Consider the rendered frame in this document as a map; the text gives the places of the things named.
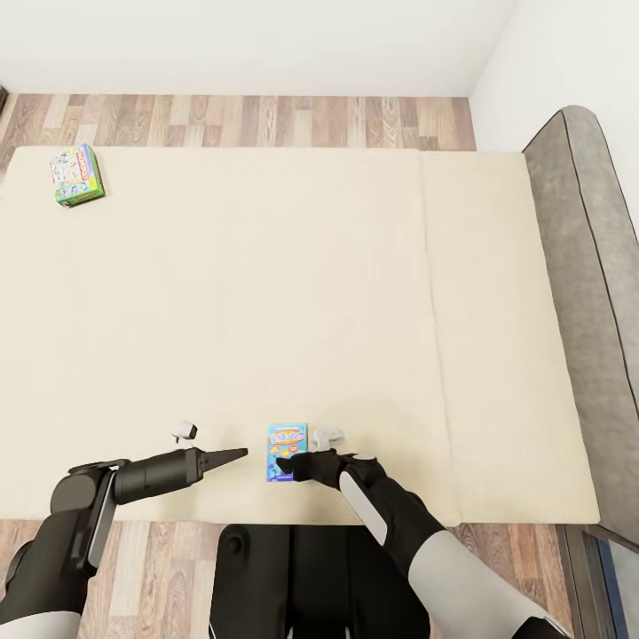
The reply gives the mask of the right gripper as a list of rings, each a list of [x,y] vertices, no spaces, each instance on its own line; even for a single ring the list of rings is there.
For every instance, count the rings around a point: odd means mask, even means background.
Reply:
[[[293,473],[294,481],[301,483],[302,481],[318,481],[323,485],[330,486],[324,478],[324,469],[327,461],[337,455],[337,449],[330,448],[325,452],[305,452],[294,454],[289,458],[276,458],[276,463],[283,473]]]

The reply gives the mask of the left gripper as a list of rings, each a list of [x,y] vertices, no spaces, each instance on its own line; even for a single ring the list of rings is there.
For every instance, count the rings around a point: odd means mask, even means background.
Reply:
[[[193,446],[193,445],[192,445]],[[145,469],[148,498],[185,489],[201,482],[203,473],[249,455],[247,448],[207,452],[197,446],[152,456]]]

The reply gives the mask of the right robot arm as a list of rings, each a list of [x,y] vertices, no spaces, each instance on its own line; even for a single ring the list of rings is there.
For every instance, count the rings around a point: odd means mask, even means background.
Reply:
[[[337,455],[341,427],[318,429],[310,452],[276,458],[294,481],[343,493],[381,548],[391,553],[445,639],[574,639],[431,515],[423,500],[389,478],[377,457]]]

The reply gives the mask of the board game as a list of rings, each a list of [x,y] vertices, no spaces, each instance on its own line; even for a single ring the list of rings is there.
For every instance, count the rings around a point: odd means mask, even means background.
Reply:
[[[307,452],[307,423],[271,423],[267,427],[267,482],[294,481],[293,473],[285,474],[276,458],[289,458]]]
[[[93,149],[89,144],[50,154],[49,166],[56,201],[67,207],[103,196],[103,187]]]

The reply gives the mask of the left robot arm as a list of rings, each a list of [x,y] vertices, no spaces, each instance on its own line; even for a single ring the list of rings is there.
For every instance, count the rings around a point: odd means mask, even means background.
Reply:
[[[69,469],[33,540],[12,558],[0,601],[0,639],[76,639],[89,579],[98,573],[118,505],[185,489],[247,448],[207,452],[198,428],[175,420],[171,452],[143,459],[90,462]]]

